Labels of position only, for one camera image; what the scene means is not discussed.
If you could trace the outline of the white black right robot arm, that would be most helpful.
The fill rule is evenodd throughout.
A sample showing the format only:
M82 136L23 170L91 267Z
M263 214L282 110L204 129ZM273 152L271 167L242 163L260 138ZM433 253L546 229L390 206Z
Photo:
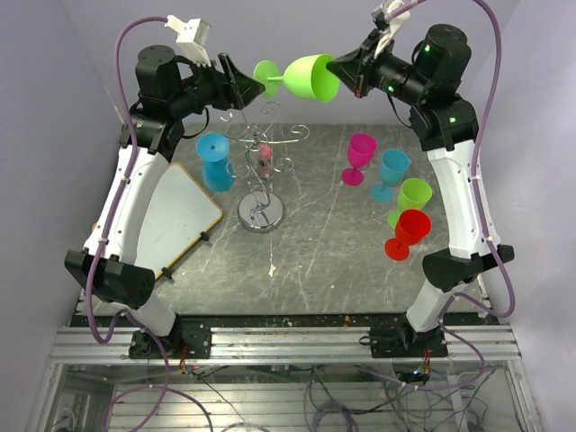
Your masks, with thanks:
M396 336L398 349L416 356L428 346L451 300L478 275L502 268L515 257L493 227L479 161L480 132L473 105L458 93L472 56L466 35L449 24L430 27L411 61L392 47L376 51L378 32L361 46L331 60L327 69L362 98L378 89L409 106L409 125L426 153L445 208L447 248L425 256L425 282L409 307L410 324Z

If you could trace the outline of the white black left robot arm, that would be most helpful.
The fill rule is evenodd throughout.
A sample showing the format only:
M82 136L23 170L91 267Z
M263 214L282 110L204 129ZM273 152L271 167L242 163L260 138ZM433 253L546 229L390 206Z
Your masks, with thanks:
M111 189L92 234L64 261L88 299L111 303L151 330L151 345L163 357L176 356L184 336L174 329L176 314L154 292L154 272L135 264L153 193L185 135L185 117L207 107L240 110L265 91L229 55L218 58L198 66L163 45L139 53L139 97L122 126Z

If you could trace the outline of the red plastic wine glass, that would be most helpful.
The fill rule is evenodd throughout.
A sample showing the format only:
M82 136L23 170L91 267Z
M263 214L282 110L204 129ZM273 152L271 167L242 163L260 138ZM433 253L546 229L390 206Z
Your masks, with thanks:
M430 231L431 220L423 211L403 211L395 225L395 235L385 242L384 251L392 260L405 260L410 255L410 248L418 244Z

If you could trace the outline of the blue plastic wine glass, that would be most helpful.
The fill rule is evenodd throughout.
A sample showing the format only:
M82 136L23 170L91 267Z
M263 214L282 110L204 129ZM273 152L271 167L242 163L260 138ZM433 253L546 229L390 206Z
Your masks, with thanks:
M230 142L217 132L203 134L196 142L196 154L202 160L202 179L213 192L228 191L235 178L227 169Z

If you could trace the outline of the light green wine glass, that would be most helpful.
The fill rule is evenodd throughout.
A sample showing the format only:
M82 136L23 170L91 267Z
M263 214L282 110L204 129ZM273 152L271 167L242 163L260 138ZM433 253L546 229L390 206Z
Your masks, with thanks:
M265 86L264 96L275 96L281 86L302 100L329 103L338 94L340 81L327 69L334 60L328 53L309 55L296 59L284 72L271 60L258 62L253 78Z

